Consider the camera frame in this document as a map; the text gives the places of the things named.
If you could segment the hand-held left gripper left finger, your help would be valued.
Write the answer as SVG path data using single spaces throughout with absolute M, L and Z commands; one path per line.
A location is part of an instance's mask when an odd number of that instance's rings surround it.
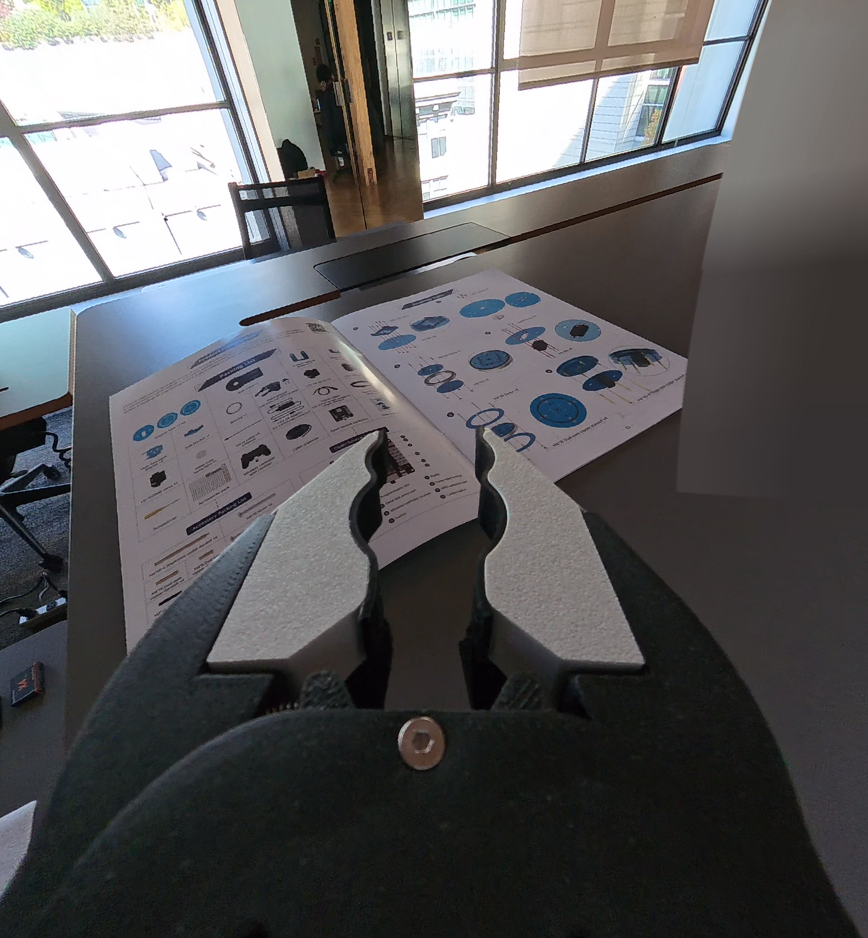
M 297 697 L 332 670 L 359 707 L 381 709 L 392 663 L 378 563 L 386 431 L 342 452 L 275 512 L 207 663 L 215 673 L 272 672 Z

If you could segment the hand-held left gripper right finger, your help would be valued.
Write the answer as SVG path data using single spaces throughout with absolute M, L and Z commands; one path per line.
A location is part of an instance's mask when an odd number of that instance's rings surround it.
M 579 505 L 508 444 L 477 431 L 479 522 L 489 538 L 460 643 L 470 704 L 534 674 L 558 707 L 573 674 L 636 674 L 644 659 Z

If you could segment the instruction manual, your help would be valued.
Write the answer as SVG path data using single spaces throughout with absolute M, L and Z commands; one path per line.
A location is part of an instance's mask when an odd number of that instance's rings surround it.
M 477 510 L 475 433 L 557 481 L 679 410 L 687 360 L 498 271 L 243 329 L 112 396 L 126 645 L 257 517 L 386 428 L 380 565 Z

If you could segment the dark desk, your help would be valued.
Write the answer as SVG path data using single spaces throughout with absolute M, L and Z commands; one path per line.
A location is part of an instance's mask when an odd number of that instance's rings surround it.
M 42 807 L 64 760 L 67 622 L 0 651 L 0 816 L 36 800 Z M 44 694 L 11 706 L 10 679 L 43 663 Z

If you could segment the black office chair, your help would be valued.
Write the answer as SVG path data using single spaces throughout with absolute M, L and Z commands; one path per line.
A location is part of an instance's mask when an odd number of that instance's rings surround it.
M 49 553 L 29 532 L 18 508 L 32 502 L 49 499 L 70 491 L 70 484 L 62 482 L 59 470 L 39 464 L 25 473 L 12 476 L 17 456 L 41 447 L 47 426 L 43 417 L 0 430 L 0 520 L 5 521 L 40 557 L 44 569 L 57 571 L 63 559 Z

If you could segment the large grid window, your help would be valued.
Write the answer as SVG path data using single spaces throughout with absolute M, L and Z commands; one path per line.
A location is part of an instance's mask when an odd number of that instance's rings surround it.
M 263 181 L 234 2 L 0 2 L 0 310 L 231 260 Z

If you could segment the beige roller blind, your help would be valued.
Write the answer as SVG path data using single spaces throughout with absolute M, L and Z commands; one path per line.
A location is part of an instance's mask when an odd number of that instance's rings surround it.
M 524 1 L 522 89 L 698 61 L 712 1 Z

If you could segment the dark frame chair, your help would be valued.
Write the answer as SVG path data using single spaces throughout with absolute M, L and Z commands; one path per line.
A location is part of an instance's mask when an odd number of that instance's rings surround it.
M 229 183 L 245 260 L 299 252 L 335 241 L 321 175 L 264 185 Z

